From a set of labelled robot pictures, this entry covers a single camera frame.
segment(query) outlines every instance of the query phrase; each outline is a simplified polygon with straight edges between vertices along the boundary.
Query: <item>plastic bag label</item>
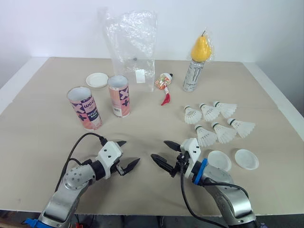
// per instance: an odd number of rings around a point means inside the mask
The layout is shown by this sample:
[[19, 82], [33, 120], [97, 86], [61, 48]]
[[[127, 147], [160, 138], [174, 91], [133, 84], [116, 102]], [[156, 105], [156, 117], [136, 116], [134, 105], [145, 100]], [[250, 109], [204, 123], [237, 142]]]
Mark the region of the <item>plastic bag label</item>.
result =
[[135, 70], [136, 75], [136, 83], [145, 83], [146, 80], [144, 78], [144, 69]]

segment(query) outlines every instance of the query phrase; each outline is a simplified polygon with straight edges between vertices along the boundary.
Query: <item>white shuttlecock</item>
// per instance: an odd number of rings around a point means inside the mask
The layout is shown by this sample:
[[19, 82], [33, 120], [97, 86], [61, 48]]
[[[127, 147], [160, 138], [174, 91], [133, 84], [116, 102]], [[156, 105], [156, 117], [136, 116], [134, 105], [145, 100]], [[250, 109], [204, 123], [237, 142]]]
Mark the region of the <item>white shuttlecock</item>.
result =
[[217, 107], [209, 106], [205, 103], [201, 103], [199, 107], [203, 113], [204, 119], [208, 122], [215, 120], [219, 116], [219, 108]]
[[237, 104], [226, 104], [219, 101], [213, 102], [213, 106], [217, 107], [224, 118], [229, 118], [237, 109]]
[[235, 129], [224, 127], [219, 125], [217, 122], [212, 123], [211, 126], [215, 130], [220, 143], [228, 143], [237, 135], [237, 131]]
[[190, 106], [185, 107], [185, 122], [188, 124], [196, 124], [201, 119], [201, 112], [191, 108]]
[[255, 123], [243, 122], [233, 118], [227, 119], [227, 123], [231, 125], [234, 129], [236, 129], [237, 133], [239, 134], [239, 136], [241, 136], [241, 138], [245, 138], [246, 136], [248, 136], [256, 126]]
[[204, 129], [201, 125], [196, 125], [194, 127], [194, 129], [195, 129], [196, 133], [198, 134], [199, 145], [202, 147], [211, 146], [218, 139], [217, 134]]

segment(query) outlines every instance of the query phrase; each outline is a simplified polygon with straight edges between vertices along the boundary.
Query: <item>monster energy can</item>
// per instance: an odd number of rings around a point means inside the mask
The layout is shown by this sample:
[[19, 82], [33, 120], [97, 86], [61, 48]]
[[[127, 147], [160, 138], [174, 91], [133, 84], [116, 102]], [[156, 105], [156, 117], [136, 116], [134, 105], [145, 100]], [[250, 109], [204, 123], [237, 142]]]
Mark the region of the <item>monster energy can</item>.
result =
[[184, 80], [184, 84], [182, 86], [184, 91], [192, 92], [195, 90], [196, 86], [198, 85], [198, 79], [200, 77], [200, 73], [204, 65], [205, 61], [196, 62], [194, 60], [191, 60], [187, 75]]

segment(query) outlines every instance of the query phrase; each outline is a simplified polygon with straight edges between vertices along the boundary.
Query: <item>pink can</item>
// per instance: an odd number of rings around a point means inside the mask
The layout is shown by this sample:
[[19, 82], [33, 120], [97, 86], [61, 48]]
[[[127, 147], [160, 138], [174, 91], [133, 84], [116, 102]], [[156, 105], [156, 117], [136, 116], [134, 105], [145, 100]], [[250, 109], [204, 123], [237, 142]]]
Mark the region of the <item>pink can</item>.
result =
[[130, 114], [128, 79], [117, 75], [108, 79], [113, 112], [116, 116], [126, 117]]
[[86, 130], [93, 131], [102, 125], [101, 117], [89, 88], [83, 86], [72, 88], [68, 91], [67, 98]]

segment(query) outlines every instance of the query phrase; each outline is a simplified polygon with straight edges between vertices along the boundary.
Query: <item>tabletop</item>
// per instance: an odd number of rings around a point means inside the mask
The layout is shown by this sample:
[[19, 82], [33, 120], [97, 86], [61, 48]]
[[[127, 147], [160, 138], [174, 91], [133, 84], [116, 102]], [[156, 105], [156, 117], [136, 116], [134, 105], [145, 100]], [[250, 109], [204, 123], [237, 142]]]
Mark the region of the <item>tabletop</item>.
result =
[[[193, 125], [184, 122], [183, 108], [198, 109], [202, 102], [236, 103], [234, 118], [256, 123], [245, 139], [202, 148], [200, 159], [212, 150], [224, 152], [232, 161], [229, 174], [250, 196], [259, 215], [304, 213], [304, 142], [278, 109], [273, 99], [238, 62], [205, 65], [194, 92], [182, 90], [189, 61], [156, 61], [155, 75], [173, 73], [169, 85], [171, 102], [160, 106], [164, 92], [138, 92], [130, 85], [131, 113], [126, 118], [113, 114], [107, 87], [92, 89], [103, 125], [95, 132], [108, 140], [126, 140], [122, 165], [140, 157], [132, 172], [115, 173], [100, 180], [84, 193], [77, 213], [124, 215], [189, 215], [183, 202], [178, 176], [170, 175], [151, 159], [160, 154], [175, 164], [177, 153], [162, 141], [196, 137]], [[41, 211], [52, 196], [61, 169], [84, 130], [67, 100], [67, 92], [85, 86], [94, 72], [112, 76], [109, 59], [49, 58], [0, 115], [0, 209]], [[227, 126], [226, 120], [217, 121]], [[199, 122], [211, 130], [210, 123]], [[259, 159], [259, 167], [248, 171], [234, 159], [237, 149], [248, 149]], [[101, 145], [88, 136], [73, 157], [94, 158]], [[204, 188], [185, 181], [192, 209], [199, 215], [220, 215], [213, 198]]]

